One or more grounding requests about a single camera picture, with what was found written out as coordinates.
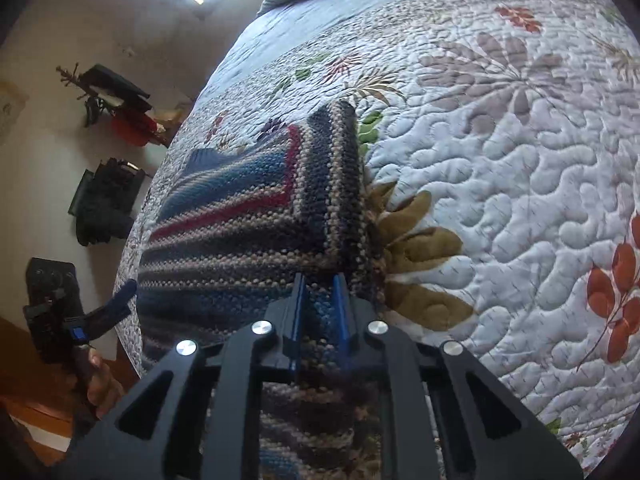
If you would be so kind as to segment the person's left hand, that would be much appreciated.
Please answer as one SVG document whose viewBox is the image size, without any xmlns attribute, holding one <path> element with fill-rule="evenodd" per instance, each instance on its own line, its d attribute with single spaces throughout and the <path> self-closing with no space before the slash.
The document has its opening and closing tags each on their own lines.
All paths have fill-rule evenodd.
<svg viewBox="0 0 640 480">
<path fill-rule="evenodd" d="M 82 346 L 77 356 L 90 410 L 97 419 L 102 419 L 124 396 L 124 387 L 95 348 Z"/>
</svg>

